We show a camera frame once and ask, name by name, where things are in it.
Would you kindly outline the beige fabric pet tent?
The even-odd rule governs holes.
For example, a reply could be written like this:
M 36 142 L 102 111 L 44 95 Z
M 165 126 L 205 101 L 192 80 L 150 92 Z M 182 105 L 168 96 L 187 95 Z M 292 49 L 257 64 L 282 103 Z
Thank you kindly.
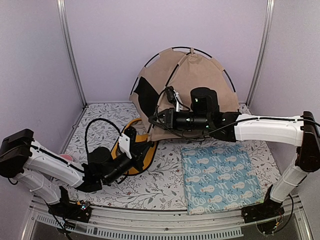
M 169 82 L 179 94 L 183 105 L 190 107 L 191 90 L 207 87 L 217 92 L 218 104 L 222 112 L 240 112 L 238 96 L 223 72 L 225 69 L 215 58 L 209 58 L 196 53 L 191 48 L 190 54 L 186 51 L 168 48 L 159 53 L 147 67 L 143 67 L 138 74 L 138 81 L 129 99 L 135 105 L 142 123 L 147 131 L 150 129 L 148 118 L 156 110 L 159 93 L 164 89 L 165 81 L 170 73 L 179 64 L 175 75 Z M 175 108 L 173 104 L 162 104 L 160 111 Z M 184 132 L 180 138 L 198 138 L 201 131 Z

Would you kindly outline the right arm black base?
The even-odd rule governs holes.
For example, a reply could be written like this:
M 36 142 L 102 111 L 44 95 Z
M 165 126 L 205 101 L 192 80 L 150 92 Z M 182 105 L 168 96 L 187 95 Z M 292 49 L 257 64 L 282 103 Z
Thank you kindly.
M 271 185 L 264 197 L 263 203 L 244 206 L 241 208 L 241 216 L 245 223 L 258 222 L 270 218 L 280 217 L 279 220 L 265 221 L 257 225 L 258 230 L 264 235 L 274 234 L 280 224 L 285 213 L 282 203 L 271 200 L 270 193 L 273 185 Z

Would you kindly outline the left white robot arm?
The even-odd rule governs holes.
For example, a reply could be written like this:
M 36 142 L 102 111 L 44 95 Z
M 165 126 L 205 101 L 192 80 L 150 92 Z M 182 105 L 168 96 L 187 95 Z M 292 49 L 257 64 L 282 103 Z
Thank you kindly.
M 100 191 L 134 168 L 144 170 L 144 160 L 153 143 L 136 141 L 135 129 L 129 127 L 118 138 L 116 157 L 106 147 L 87 154 L 87 163 L 78 164 L 46 149 L 34 139 L 28 128 L 7 136 L 0 146 L 0 175 L 22 182 L 48 205 L 70 203 L 68 191 L 56 186 L 51 176 L 84 192 Z

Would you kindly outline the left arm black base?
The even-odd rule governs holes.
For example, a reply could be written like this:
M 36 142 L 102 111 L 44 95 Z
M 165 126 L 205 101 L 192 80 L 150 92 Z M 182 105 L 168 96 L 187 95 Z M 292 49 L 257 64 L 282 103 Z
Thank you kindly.
M 63 219 L 88 223 L 92 214 L 91 203 L 84 200 L 70 201 L 68 191 L 62 186 L 59 186 L 59 190 L 58 203 L 49 204 L 48 212 Z

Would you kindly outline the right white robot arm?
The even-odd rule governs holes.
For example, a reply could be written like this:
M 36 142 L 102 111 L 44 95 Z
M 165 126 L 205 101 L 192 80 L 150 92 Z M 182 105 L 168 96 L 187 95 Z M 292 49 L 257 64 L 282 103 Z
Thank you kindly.
M 225 142 L 255 140 L 296 147 L 295 158 L 280 179 L 268 189 L 264 199 L 266 204 L 280 205 L 309 173 L 320 168 L 319 124 L 309 111 L 291 117 L 221 112 L 217 92 L 207 87 L 191 90 L 190 106 L 181 109 L 183 104 L 171 86 L 166 87 L 162 93 L 176 107 L 162 111 L 156 109 L 148 121 L 177 137 L 182 138 L 183 132 L 200 131 L 200 138 L 209 135 Z

